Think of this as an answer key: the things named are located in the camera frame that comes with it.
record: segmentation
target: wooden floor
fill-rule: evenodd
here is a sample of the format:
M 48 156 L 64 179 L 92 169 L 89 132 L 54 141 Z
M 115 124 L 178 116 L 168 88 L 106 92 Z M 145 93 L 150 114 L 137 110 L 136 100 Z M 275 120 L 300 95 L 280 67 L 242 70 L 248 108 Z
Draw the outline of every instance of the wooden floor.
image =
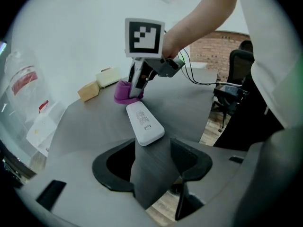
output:
M 199 143 L 213 146 L 221 133 L 218 131 L 222 125 L 222 113 L 210 112 L 205 130 Z M 46 163 L 46 157 L 40 152 L 37 152 L 30 162 L 31 169 L 39 173 Z M 160 225 L 167 226 L 175 222 L 175 214 L 178 206 L 179 197 L 167 191 L 158 201 L 150 206 L 146 212 Z

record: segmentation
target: cardboard box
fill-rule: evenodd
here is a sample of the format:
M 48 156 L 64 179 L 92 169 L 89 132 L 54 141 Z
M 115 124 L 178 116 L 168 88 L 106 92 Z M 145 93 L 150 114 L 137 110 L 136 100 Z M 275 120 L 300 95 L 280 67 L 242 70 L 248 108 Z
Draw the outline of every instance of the cardboard box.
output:
M 80 96 L 80 99 L 85 102 L 87 100 L 90 100 L 91 98 L 98 96 L 100 87 L 96 81 L 91 82 L 87 85 L 85 85 L 83 88 L 81 88 L 78 91 L 78 94 Z

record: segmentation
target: clear plastic container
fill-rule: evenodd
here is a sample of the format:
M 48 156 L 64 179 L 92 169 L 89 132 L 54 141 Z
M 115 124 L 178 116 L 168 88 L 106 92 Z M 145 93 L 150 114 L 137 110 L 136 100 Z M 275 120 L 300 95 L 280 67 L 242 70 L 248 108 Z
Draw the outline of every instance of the clear plastic container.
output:
M 30 49 L 13 51 L 6 58 L 4 72 L 15 111 L 24 123 L 32 122 L 51 101 L 35 54 Z

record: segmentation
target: small box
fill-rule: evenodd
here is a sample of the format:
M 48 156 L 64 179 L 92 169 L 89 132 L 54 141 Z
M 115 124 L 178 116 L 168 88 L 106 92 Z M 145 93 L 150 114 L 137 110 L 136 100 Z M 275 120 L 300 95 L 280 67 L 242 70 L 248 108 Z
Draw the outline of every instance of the small box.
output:
M 100 87 L 96 81 L 85 85 L 78 91 L 78 94 L 83 102 L 90 100 L 91 98 L 98 96 Z
M 121 79 L 120 70 L 117 67 L 109 67 L 96 75 L 100 87 L 106 87 Z

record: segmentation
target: black cable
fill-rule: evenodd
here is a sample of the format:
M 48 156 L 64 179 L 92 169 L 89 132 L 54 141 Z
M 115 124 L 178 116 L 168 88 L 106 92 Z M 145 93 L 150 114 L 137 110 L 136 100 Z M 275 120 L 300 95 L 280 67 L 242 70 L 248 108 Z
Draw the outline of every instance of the black cable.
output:
M 185 71 L 186 71 L 186 74 L 187 74 L 188 78 L 186 77 L 186 75 L 185 75 L 185 73 L 184 73 L 184 71 L 183 71 L 182 68 L 181 68 L 181 71 L 182 71 L 183 75 L 184 75 L 188 80 L 190 80 L 192 83 L 197 84 L 197 85 L 205 85 L 205 86 L 209 86 L 209 85 L 212 85 L 212 84 L 216 84 L 216 85 L 219 85 L 219 84 L 221 84 L 221 85 L 229 85 L 229 86 L 237 87 L 238 89 L 243 90 L 242 88 L 240 88 L 241 85 L 236 85 L 236 84 L 229 83 L 229 82 L 211 82 L 211 83 L 200 83 L 200 82 L 197 82 L 197 81 L 194 79 L 194 73 L 193 73 L 193 69 L 192 69 L 192 67 L 191 67 L 191 61 L 190 61 L 189 54 L 187 53 L 187 51 L 186 51 L 184 48 L 183 48 L 183 50 L 184 50 L 185 53 L 187 54 L 187 57 L 188 57 L 188 60 L 189 60 L 189 66 L 190 66 L 190 70 L 191 70 L 191 76 L 192 76 L 193 79 L 191 79 L 190 76 L 189 76 L 189 74 L 188 74 L 188 71 L 187 71 L 187 68 L 186 68 L 186 64 L 185 64 Z M 185 63 L 185 59 L 184 59 L 184 57 L 183 57 L 181 51 L 179 51 L 179 53 L 181 54 L 182 59 L 183 59 L 183 62 Z

